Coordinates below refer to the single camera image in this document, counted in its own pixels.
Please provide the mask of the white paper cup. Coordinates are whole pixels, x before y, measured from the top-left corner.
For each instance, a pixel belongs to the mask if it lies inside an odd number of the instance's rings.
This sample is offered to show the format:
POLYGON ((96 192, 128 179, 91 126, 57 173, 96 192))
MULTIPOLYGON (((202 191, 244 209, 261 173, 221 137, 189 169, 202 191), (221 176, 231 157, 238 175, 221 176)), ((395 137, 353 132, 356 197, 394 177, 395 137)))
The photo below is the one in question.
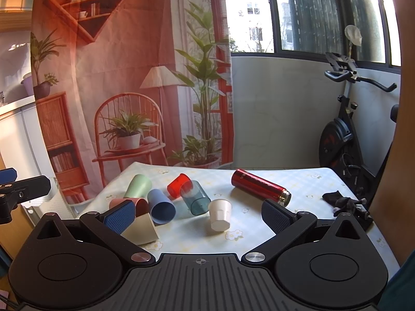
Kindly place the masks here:
POLYGON ((215 232, 225 232, 231 224, 231 202, 226 199, 215 199, 209 206, 210 226, 215 232))

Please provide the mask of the cream beige cup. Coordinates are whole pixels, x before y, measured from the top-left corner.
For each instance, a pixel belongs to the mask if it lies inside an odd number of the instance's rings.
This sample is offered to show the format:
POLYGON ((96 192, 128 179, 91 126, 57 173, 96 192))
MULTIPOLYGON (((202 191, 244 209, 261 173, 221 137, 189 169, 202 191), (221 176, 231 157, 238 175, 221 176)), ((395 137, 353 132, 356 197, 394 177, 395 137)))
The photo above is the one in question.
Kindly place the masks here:
POLYGON ((121 235, 135 245, 149 244, 159 239, 150 214, 136 217, 121 235))

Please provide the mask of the blue plastic cup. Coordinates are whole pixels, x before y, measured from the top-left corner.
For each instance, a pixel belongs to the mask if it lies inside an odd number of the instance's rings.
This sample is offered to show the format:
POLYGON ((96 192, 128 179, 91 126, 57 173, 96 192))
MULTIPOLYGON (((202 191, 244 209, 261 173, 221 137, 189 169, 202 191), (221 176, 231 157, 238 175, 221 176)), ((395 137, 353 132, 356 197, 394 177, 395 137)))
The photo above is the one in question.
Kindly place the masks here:
POLYGON ((152 189, 148 195, 150 217, 158 225, 171 222, 176 216, 175 205, 160 189, 152 189))

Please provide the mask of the pink plastic cup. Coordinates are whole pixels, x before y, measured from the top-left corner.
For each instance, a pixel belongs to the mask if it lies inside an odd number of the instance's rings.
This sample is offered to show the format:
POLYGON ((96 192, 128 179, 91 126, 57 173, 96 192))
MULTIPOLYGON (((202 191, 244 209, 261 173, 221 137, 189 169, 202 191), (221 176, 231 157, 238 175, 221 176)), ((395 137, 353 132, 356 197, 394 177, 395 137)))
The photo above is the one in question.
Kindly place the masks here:
POLYGON ((112 199, 109 203, 109 209, 114 208, 115 206, 117 206, 118 204, 121 204, 124 201, 130 200, 134 203, 135 206, 135 216, 139 217, 139 216, 143 216, 144 214, 148 214, 150 209, 149 209, 149 204, 148 204, 148 200, 145 198, 117 198, 117 199, 112 199))

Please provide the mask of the green plastic cup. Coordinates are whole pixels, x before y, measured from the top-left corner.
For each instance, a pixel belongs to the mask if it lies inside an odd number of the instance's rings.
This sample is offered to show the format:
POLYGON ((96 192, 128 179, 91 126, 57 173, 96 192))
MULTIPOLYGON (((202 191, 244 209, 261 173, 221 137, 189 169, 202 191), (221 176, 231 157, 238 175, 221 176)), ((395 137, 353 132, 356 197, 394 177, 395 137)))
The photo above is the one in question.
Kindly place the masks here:
POLYGON ((143 174, 137 174, 130 182, 124 198, 146 198, 151 189, 151 180, 143 174))

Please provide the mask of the red thermos bottle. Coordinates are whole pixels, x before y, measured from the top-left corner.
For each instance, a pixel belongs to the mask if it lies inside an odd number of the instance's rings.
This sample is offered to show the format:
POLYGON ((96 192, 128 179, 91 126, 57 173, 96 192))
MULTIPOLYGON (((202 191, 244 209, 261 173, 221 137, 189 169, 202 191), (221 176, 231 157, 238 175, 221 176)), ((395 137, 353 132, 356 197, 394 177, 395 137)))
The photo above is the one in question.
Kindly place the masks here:
POLYGON ((243 169, 234 171, 231 184, 255 197, 271 199, 282 206, 288 206, 291 199, 291 193, 286 188, 243 169))

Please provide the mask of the red plastic cup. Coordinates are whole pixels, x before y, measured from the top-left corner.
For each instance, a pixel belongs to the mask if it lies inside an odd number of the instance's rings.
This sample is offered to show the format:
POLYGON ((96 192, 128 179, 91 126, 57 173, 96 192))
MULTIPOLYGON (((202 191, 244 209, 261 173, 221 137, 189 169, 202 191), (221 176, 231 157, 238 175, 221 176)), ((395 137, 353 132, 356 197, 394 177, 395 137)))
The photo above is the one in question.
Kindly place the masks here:
POLYGON ((182 185, 189 182, 191 179, 184 173, 180 173, 175 180, 173 180, 170 184, 167 186, 167 192, 169 193, 170 197, 172 199, 177 199, 181 196, 181 188, 182 185))

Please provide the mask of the black exercise bike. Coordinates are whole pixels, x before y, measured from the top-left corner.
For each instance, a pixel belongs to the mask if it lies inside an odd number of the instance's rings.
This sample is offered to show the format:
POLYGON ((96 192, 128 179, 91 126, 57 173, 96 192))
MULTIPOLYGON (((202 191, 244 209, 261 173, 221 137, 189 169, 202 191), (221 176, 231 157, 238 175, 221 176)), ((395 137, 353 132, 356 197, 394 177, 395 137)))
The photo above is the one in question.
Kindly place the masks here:
POLYGON ((345 91, 338 96, 341 104, 338 116, 324 127, 319 140, 319 165, 331 168, 352 190, 356 198, 369 208, 383 176, 388 157, 385 157, 376 174, 365 165, 360 148, 357 131, 353 122, 353 114, 358 104, 350 100, 352 85, 359 82, 369 83, 385 93, 397 89, 397 84, 384 86, 382 83, 359 76, 357 65, 352 59, 352 48, 362 45, 362 34, 355 25, 347 25, 344 29, 348 40, 348 54, 327 52, 326 59, 331 70, 324 72, 325 77, 336 83, 345 83, 345 91))

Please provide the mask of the floral checkered tablecloth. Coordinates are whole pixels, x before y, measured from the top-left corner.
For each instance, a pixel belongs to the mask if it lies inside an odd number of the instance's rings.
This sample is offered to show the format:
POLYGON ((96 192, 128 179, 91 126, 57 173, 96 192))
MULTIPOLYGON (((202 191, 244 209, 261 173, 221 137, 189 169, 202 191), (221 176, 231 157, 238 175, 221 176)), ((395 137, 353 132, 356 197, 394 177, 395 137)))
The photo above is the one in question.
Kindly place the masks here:
POLYGON ((120 203, 141 215, 124 238, 159 258, 161 253, 256 252, 274 237, 262 221, 262 200, 233 186, 233 171, 133 163, 98 194, 86 211, 120 203))

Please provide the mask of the teal transparent cup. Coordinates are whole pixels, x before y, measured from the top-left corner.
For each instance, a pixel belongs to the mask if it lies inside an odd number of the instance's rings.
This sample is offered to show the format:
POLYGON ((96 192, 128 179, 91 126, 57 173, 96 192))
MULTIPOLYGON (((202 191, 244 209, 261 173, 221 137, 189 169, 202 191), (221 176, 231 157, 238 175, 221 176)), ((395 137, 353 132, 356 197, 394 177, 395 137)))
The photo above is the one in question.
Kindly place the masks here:
POLYGON ((211 200, 198 181, 189 180, 182 184, 180 195, 192 215, 200 216, 208 212, 211 200))

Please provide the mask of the printed room backdrop curtain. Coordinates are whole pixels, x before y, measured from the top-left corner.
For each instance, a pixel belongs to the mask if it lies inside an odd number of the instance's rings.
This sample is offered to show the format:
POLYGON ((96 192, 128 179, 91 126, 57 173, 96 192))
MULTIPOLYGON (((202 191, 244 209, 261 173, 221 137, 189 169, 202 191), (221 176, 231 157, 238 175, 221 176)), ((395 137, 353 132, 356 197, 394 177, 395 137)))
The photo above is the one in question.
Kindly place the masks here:
POLYGON ((225 0, 34 0, 37 114, 63 200, 130 164, 233 161, 225 0))

